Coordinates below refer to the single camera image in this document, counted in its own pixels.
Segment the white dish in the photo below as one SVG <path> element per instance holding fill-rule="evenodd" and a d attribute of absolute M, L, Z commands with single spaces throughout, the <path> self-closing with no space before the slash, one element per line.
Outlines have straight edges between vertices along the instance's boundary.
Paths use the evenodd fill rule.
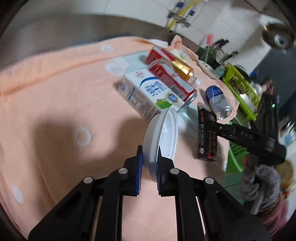
<path fill-rule="evenodd" d="M 151 120 L 143 143 L 143 166 L 156 182 L 158 147 L 161 155 L 174 159 L 178 139 L 178 116 L 174 108 L 166 108 Z"/>
<path fill-rule="evenodd" d="M 216 74 L 215 70 L 204 61 L 198 60 L 198 65 L 202 70 L 212 79 L 219 79 L 219 75 Z"/>

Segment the peach towel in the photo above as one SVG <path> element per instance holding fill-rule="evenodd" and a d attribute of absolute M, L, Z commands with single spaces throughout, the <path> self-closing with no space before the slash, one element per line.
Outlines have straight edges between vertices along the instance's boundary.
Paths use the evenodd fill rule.
<path fill-rule="evenodd" d="M 26 238 L 84 177 L 105 177 L 136 154 L 148 124 L 117 93 L 122 76 L 105 65 L 152 47 L 139 37 L 121 37 L 32 56 L 0 72 L 0 202 Z M 203 88 L 216 84 L 233 98 L 221 81 L 192 64 Z M 203 102 L 201 95 L 196 101 Z M 229 119 L 238 106 L 230 101 Z M 89 130 L 89 145 L 75 140 L 79 127 Z M 220 142 L 226 160 L 229 143 Z M 179 135 L 176 167 L 199 179 L 222 176 L 214 163 L 194 159 L 195 144 Z M 174 198 L 158 196 L 145 171 L 140 196 L 124 197 L 122 235 L 129 241 L 177 239 Z"/>

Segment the hand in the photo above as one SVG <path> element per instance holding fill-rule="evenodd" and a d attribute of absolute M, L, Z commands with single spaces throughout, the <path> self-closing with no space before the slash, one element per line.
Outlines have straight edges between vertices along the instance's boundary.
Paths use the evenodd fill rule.
<path fill-rule="evenodd" d="M 245 161 L 248 163 L 254 158 L 258 158 L 253 154 L 248 154 L 245 157 Z M 274 169 L 267 165 L 259 165 L 254 169 L 249 165 L 245 165 L 245 169 L 242 172 L 242 180 L 240 183 L 240 196 L 245 201 L 255 200 L 259 194 L 259 184 L 254 183 L 255 176 L 259 177 L 262 181 L 267 183 L 266 193 L 260 209 L 269 207 L 275 202 L 278 202 L 280 195 L 281 176 Z"/>

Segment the white tiled wall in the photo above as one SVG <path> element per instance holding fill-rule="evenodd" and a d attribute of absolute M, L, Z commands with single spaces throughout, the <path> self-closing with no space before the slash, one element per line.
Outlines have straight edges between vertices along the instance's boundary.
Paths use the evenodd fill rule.
<path fill-rule="evenodd" d="M 229 39 L 223 50 L 227 53 L 238 50 L 233 64 L 243 66 L 250 73 L 270 51 L 261 37 L 263 26 L 278 21 L 259 13 L 245 0 L 230 0 L 208 33 L 214 35 L 214 41 Z"/>
<path fill-rule="evenodd" d="M 29 0 L 17 13 L 5 34 L 27 23 L 48 16 L 75 14 L 108 14 L 140 19 L 165 26 L 168 11 L 178 0 Z M 191 26 L 177 26 L 176 31 L 198 45 L 205 44 L 206 35 L 214 34 L 214 41 L 229 39 L 223 49 L 239 55 L 234 60 L 251 72 L 268 53 L 269 46 L 261 38 L 261 29 L 271 17 L 260 14 L 245 0 L 203 0 L 190 19 Z"/>

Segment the cardboard box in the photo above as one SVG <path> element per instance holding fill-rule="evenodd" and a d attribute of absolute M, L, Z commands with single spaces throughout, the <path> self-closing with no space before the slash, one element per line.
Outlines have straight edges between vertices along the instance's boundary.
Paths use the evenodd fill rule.
<path fill-rule="evenodd" d="M 145 119 L 150 121 L 162 109 L 179 110 L 184 102 L 148 69 L 123 76 L 118 92 Z"/>
<path fill-rule="evenodd" d="M 216 115 L 200 105 L 198 106 L 198 119 L 197 158 L 204 161 L 214 161 L 213 158 L 217 154 L 217 134 L 207 128 L 207 120 L 216 121 Z"/>

